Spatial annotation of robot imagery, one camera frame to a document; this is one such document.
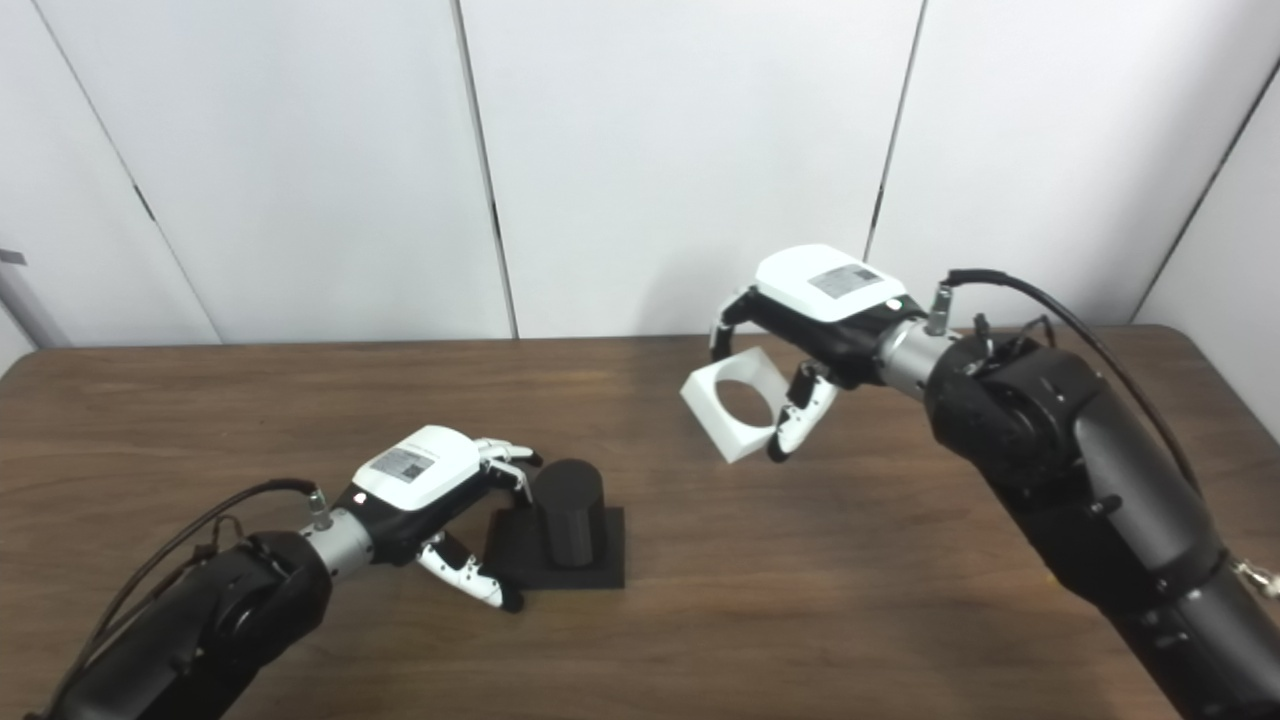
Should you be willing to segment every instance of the label sticker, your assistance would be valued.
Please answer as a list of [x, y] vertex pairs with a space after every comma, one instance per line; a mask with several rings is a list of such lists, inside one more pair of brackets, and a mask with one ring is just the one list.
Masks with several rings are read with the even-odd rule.
[[861, 290], [883, 279], [868, 268], [850, 264], [809, 278], [809, 284], [826, 292], [832, 300], [840, 300], [855, 290]]
[[381, 457], [374, 460], [370, 468], [380, 473], [387, 473], [397, 480], [412, 483], [434, 464], [435, 461], [425, 455], [410, 452], [402, 447], [393, 447], [384, 452]]

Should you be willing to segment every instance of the white hand casing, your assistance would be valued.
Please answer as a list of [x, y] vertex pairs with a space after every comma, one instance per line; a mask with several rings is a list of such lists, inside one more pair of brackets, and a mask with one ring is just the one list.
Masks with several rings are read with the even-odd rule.
[[352, 483], [412, 512], [480, 471], [480, 450], [458, 430], [428, 425], [356, 470]]
[[835, 323], [906, 295], [897, 279], [827, 245], [799, 245], [755, 270], [760, 295], [822, 323]]

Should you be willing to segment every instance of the white square block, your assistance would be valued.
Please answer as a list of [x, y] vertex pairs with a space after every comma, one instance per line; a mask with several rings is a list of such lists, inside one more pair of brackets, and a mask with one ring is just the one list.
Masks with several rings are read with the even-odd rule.
[[786, 405], [787, 380], [759, 347], [744, 350], [689, 374], [685, 387], [680, 388], [680, 396], [724, 460], [735, 462], [768, 445], [774, 425], [748, 425], [730, 414], [716, 393], [716, 383], [721, 380], [737, 380], [755, 388], [769, 405], [773, 418]]

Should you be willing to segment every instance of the black cylinder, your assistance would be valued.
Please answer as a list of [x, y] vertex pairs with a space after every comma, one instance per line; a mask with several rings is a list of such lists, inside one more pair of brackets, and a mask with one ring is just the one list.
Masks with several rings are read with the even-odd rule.
[[604, 557], [604, 482], [594, 465], [552, 462], [534, 483], [534, 505], [552, 562], [582, 568]]

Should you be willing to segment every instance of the wooden table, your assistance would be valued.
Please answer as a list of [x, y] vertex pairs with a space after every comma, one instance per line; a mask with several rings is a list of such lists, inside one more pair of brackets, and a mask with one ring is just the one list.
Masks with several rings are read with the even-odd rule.
[[[1106, 337], [1228, 542], [1280, 562], [1275, 442], [1181, 336]], [[797, 356], [762, 343], [790, 374]], [[627, 588], [534, 593], [506, 615], [372, 568], [230, 717], [1174, 716], [916, 404], [858, 391], [790, 462], [731, 466], [677, 395], [704, 363], [700, 337], [27, 357], [0, 382], [0, 716], [42, 703], [120, 582], [206, 506], [278, 475], [337, 495], [428, 423], [596, 464], [627, 512]], [[481, 543], [500, 502], [454, 529]], [[241, 516], [306, 523], [292, 496]]]

